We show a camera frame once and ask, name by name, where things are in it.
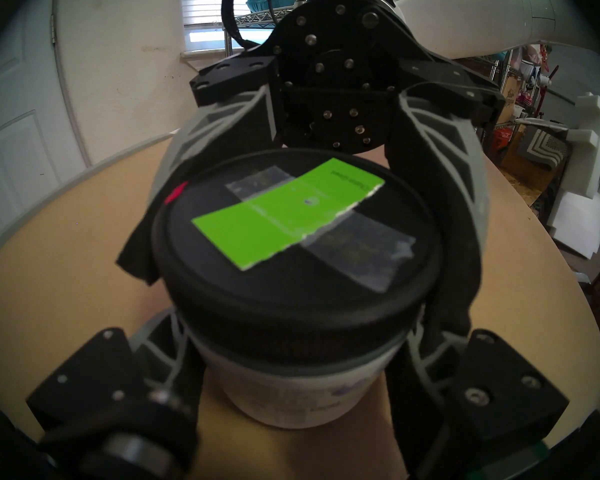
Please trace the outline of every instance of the clear tape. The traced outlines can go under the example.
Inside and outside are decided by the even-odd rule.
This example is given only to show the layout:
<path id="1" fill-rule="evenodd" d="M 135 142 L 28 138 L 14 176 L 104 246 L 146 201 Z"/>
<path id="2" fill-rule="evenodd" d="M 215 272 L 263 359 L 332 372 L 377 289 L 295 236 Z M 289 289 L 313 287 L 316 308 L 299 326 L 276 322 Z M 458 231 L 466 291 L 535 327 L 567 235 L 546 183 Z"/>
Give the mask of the clear tape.
<path id="1" fill-rule="evenodd" d="M 277 166 L 227 184 L 246 201 L 294 178 Z M 416 238 L 350 210 L 318 229 L 300 245 L 321 261 L 377 293 L 385 293 L 395 273 L 413 258 Z"/>

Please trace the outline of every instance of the white wall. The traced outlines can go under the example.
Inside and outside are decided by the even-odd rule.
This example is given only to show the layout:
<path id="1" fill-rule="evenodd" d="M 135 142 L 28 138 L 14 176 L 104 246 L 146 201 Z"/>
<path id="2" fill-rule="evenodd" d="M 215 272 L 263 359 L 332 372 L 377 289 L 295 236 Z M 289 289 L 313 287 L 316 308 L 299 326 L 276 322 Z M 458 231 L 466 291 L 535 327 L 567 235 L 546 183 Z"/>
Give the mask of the white wall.
<path id="1" fill-rule="evenodd" d="M 553 77 L 550 89 L 572 101 L 590 92 L 600 96 L 600 55 L 575 46 L 552 46 L 549 69 L 560 68 Z M 558 120 L 570 127 L 577 127 L 578 112 L 572 104 L 549 93 L 544 98 L 541 111 L 545 120 Z"/>
<path id="2" fill-rule="evenodd" d="M 196 111 L 180 61 L 180 0 L 57 0 L 57 50 L 92 163 L 177 129 Z"/>

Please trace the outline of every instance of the door hinge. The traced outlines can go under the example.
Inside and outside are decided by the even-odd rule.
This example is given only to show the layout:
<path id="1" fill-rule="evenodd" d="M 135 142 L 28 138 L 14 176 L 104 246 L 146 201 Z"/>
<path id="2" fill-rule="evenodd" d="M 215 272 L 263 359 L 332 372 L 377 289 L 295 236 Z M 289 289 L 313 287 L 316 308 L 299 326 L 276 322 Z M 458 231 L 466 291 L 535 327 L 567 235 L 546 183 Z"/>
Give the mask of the door hinge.
<path id="1" fill-rule="evenodd" d="M 51 15 L 51 44 L 55 44 L 55 43 L 56 43 L 56 20 L 52 14 Z"/>

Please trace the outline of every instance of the black lid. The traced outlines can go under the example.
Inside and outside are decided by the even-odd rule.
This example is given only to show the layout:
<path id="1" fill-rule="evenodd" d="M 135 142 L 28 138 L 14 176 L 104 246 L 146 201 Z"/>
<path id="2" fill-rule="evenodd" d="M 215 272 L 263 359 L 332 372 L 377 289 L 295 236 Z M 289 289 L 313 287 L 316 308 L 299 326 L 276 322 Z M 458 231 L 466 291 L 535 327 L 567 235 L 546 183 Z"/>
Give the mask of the black lid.
<path id="1" fill-rule="evenodd" d="M 385 183 L 355 211 L 416 238 L 384 293 L 363 287 L 296 244 L 241 271 L 192 219 L 241 202 L 228 188 L 270 167 L 299 177 L 337 158 Z M 440 272 L 437 226 L 420 197 L 386 168 L 342 153 L 281 149 L 225 161 L 192 176 L 153 222 L 153 254 L 188 325 L 235 353 L 283 364 L 357 357 L 410 328 Z"/>

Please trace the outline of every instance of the red mark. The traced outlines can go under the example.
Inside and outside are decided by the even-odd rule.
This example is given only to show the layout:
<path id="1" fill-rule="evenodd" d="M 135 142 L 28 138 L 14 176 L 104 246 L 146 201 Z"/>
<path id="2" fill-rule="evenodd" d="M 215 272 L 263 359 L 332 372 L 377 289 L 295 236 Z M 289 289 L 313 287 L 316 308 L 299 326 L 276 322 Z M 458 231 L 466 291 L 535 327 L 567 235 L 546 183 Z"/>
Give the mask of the red mark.
<path id="1" fill-rule="evenodd" d="M 169 194 L 167 196 L 167 199 L 164 200 L 164 203 L 169 204 L 171 201 L 173 201 L 178 196 L 180 196 L 182 194 L 182 191 L 184 190 L 185 186 L 188 183 L 189 183 L 188 181 L 185 181 L 185 182 L 181 183 L 178 187 L 176 187 L 173 191 L 171 191 L 171 194 Z"/>

